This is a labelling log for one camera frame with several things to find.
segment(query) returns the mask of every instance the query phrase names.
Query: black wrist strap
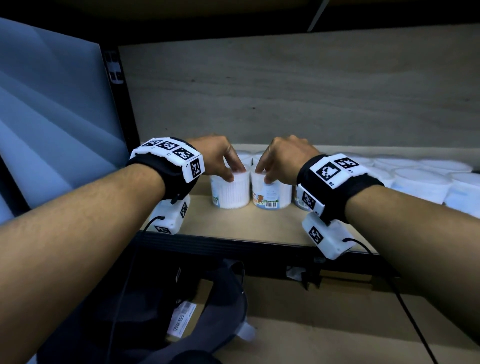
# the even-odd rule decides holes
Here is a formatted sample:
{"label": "black wrist strap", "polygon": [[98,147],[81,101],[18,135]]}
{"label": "black wrist strap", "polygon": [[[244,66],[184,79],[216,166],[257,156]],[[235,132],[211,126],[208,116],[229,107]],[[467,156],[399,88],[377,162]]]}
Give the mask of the black wrist strap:
{"label": "black wrist strap", "polygon": [[172,204],[178,200],[183,200],[198,181],[198,178],[195,178],[190,183],[185,182],[181,167],[170,163],[164,157],[155,156],[151,153],[137,154],[128,161],[127,166],[136,163],[153,168],[158,172],[165,184],[165,196],[162,200],[172,200]]}
{"label": "black wrist strap", "polygon": [[368,174],[363,174],[357,177],[350,177],[337,188],[331,189],[310,170],[310,167],[324,157],[328,157],[328,155],[322,154],[313,157],[305,163],[297,176],[297,185],[301,184],[305,190],[325,205],[325,209],[320,217],[325,224],[329,225],[335,219],[348,223],[345,217],[347,201],[368,187],[374,185],[383,186],[384,184]]}

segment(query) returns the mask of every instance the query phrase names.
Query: black cable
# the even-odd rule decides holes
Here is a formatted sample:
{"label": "black cable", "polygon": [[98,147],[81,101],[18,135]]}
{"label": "black cable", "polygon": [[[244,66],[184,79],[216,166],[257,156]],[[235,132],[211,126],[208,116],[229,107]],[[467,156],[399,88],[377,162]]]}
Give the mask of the black cable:
{"label": "black cable", "polygon": [[162,219],[162,216],[157,216],[156,218],[153,218],[148,222],[147,226],[145,226],[145,229],[143,229],[142,234],[140,235],[140,238],[138,239],[138,241],[135,244],[135,251],[133,252],[132,261],[130,262],[130,267],[128,269],[127,278],[125,280],[125,283],[123,284],[123,288],[122,288],[121,293],[120,293],[119,301],[117,303],[117,310],[115,311],[115,316],[113,317],[112,330],[110,331],[110,339],[108,340],[107,358],[105,359],[105,364],[110,363],[110,355],[111,355],[111,352],[112,352],[112,344],[113,344],[113,334],[115,333],[115,326],[116,326],[118,318],[119,318],[121,302],[122,302],[123,296],[125,295],[125,292],[127,290],[128,281],[130,280],[130,275],[132,274],[133,264],[135,262],[135,258],[137,257],[138,247],[140,246],[140,243],[142,242],[147,229],[157,219]]}
{"label": "black cable", "polygon": [[[346,238],[346,239],[343,239],[342,240],[344,243],[346,242],[355,242],[357,243],[358,245],[360,245],[363,249],[365,249],[368,254],[370,255],[374,255],[371,250],[369,248],[367,248],[365,246],[364,243],[361,243],[359,242],[358,240],[355,240],[355,239],[351,239],[351,238]],[[407,305],[405,304],[405,302],[403,301],[403,298],[402,296],[400,295],[400,291],[398,290],[397,286],[395,285],[395,283],[390,279],[390,277],[388,276],[383,276],[383,278],[386,280],[386,282],[388,283],[388,285],[390,286],[390,288],[392,289],[392,291],[395,293],[395,296],[397,297],[398,301],[400,302],[400,305],[402,306],[403,310],[405,311],[405,314],[407,315],[408,319],[410,320],[410,322],[412,323],[412,326],[413,328],[415,329],[415,331],[417,332],[417,335],[419,336],[423,346],[425,347],[425,350],[427,351],[428,355],[430,356],[430,359],[432,360],[432,362],[434,364],[438,364],[438,361],[437,359],[435,358],[435,355],[433,354],[432,350],[430,349],[430,346],[428,345],[425,337],[423,336],[422,332],[420,331],[420,328],[418,327],[417,325],[417,322],[415,321],[415,319],[413,318],[412,314],[410,313]]]}

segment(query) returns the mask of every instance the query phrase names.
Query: forearm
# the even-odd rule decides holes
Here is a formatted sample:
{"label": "forearm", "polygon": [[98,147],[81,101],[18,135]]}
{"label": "forearm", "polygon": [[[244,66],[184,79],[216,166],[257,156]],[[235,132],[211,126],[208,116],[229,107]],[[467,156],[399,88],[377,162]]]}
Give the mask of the forearm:
{"label": "forearm", "polygon": [[0,228],[0,362],[24,363],[33,355],[98,284],[164,193],[157,172],[132,165]]}
{"label": "forearm", "polygon": [[480,338],[479,219],[379,186],[351,198],[345,213],[438,309]]}

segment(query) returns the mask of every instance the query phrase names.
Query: wristband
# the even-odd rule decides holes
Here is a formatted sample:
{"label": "wristband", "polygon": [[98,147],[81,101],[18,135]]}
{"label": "wristband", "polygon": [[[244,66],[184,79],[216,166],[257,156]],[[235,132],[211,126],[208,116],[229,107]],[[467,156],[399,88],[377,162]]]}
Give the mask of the wristband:
{"label": "wristband", "polygon": [[192,145],[177,138],[154,138],[132,151],[127,166],[155,169],[165,183],[163,200],[183,200],[205,172],[204,158]]}
{"label": "wristband", "polygon": [[348,223],[345,217],[347,201],[373,185],[383,186],[367,175],[368,169],[343,155],[319,155],[301,168],[298,191],[301,198],[327,225],[334,219]]}

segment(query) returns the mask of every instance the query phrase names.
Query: hand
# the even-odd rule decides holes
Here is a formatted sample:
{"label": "hand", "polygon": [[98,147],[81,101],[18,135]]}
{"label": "hand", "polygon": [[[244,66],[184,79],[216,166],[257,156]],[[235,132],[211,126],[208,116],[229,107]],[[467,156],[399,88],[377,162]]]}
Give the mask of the hand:
{"label": "hand", "polygon": [[308,144],[307,139],[294,135],[288,138],[275,138],[260,158],[255,172],[266,170],[265,183],[279,180],[285,184],[297,184],[300,169],[320,152]]}
{"label": "hand", "polygon": [[[246,172],[237,152],[225,136],[210,135],[188,139],[187,142],[203,154],[207,176],[220,176],[227,182],[233,182],[235,178],[232,172]],[[225,166],[223,157],[231,169]]]}

